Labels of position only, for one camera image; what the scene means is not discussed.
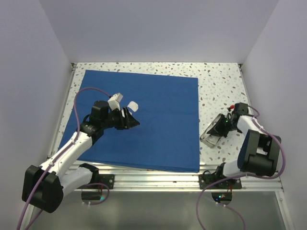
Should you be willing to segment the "metal instrument tray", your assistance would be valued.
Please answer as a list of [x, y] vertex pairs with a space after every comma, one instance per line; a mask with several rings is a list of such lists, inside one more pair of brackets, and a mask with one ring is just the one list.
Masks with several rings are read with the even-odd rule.
[[209, 130], [209, 126], [205, 129], [205, 131], [201, 134], [200, 136], [200, 141], [207, 145], [209, 148], [213, 148], [216, 146], [216, 144], [218, 143], [218, 141], [221, 139], [220, 137], [215, 137], [212, 135], [207, 134], [206, 132]]

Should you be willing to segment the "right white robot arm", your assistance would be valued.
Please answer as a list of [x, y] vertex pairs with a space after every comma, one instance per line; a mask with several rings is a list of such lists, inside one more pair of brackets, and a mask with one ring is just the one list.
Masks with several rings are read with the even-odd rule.
[[231, 131], [245, 137], [237, 159], [221, 163], [213, 173], [204, 171], [204, 182], [225, 188], [230, 183], [234, 184], [241, 175], [271, 178], [275, 174], [281, 139], [268, 134], [258, 123], [257, 117], [250, 114], [250, 108], [246, 103], [230, 106], [228, 114], [219, 114], [201, 135], [200, 141], [210, 148]]

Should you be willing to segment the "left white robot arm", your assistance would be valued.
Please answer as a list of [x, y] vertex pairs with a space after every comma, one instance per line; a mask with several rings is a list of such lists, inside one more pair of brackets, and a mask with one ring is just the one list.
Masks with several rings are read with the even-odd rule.
[[104, 130], [130, 129], [140, 123], [133, 116], [139, 106], [131, 101], [121, 108], [113, 99], [96, 101], [70, 140], [40, 166], [31, 165], [25, 172], [22, 200], [48, 213], [54, 212], [64, 196], [86, 185], [95, 188], [100, 182], [98, 168], [83, 163], [70, 174], [67, 170], [104, 134]]

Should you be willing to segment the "white gauze pad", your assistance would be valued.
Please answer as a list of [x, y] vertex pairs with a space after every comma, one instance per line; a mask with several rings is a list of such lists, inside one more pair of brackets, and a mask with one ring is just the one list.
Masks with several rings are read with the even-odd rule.
[[139, 105], [134, 101], [130, 101], [129, 104], [127, 105], [127, 109], [129, 113], [132, 114], [138, 111]]

